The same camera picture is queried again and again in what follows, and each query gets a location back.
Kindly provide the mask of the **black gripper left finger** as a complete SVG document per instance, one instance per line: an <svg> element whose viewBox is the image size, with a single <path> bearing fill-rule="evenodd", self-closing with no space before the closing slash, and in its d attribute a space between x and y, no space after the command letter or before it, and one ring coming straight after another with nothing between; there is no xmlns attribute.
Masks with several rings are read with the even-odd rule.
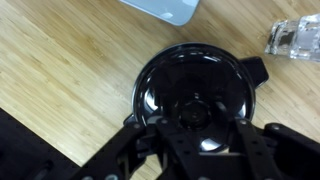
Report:
<svg viewBox="0 0 320 180"><path fill-rule="evenodd" d="M154 116L148 125L124 125L70 180L129 180L150 155L157 156L162 169L156 180L182 180L186 175L160 131L168 124Z"/></svg>

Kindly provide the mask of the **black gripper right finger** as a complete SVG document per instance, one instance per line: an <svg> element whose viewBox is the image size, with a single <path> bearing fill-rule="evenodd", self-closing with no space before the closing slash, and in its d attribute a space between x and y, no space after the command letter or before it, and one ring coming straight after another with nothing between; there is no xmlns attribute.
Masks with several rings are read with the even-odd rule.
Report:
<svg viewBox="0 0 320 180"><path fill-rule="evenodd" d="M320 144L279 123L256 128L215 106L226 127L226 155L214 156L213 180L320 180Z"/></svg>

